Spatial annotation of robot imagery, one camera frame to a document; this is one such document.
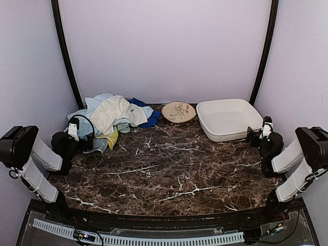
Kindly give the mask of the cream white towel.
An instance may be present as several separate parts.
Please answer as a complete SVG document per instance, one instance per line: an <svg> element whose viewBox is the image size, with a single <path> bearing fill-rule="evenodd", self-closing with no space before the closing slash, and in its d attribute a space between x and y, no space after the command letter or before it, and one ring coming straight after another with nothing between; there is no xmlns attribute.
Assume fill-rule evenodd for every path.
<svg viewBox="0 0 328 246"><path fill-rule="evenodd" d="M144 109L129 103L123 96L101 96L100 99L86 98L87 118L102 134L114 132L114 122L127 119L138 126L148 121Z"/></svg>

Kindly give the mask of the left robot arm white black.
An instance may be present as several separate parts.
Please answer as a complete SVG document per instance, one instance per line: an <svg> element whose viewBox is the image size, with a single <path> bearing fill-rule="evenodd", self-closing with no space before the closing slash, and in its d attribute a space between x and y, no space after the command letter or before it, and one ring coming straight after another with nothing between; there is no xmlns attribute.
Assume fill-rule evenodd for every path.
<svg viewBox="0 0 328 246"><path fill-rule="evenodd" d="M66 176L73 157L93 147L93 133L74 138L67 132L57 132L48 147L39 136L37 126L14 126L1 137L1 162L10 169L13 179L20 178L30 192L53 205L52 215L61 223L72 220L62 191L52 185L45 172Z"/></svg>

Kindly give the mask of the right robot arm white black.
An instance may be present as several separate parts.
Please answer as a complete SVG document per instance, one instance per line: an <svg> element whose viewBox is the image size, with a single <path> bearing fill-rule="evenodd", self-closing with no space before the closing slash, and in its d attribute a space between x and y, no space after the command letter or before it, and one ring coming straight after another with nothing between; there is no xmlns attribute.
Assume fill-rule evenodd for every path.
<svg viewBox="0 0 328 246"><path fill-rule="evenodd" d="M273 131L270 123L257 132L248 127L246 141L257 148L261 157L261 170L266 178L278 177L297 168L272 191L262 210L261 217L273 222L281 214L281 206L297 197L327 173L327 131L321 127L299 127L295 130L296 139L283 148L283 138Z"/></svg>

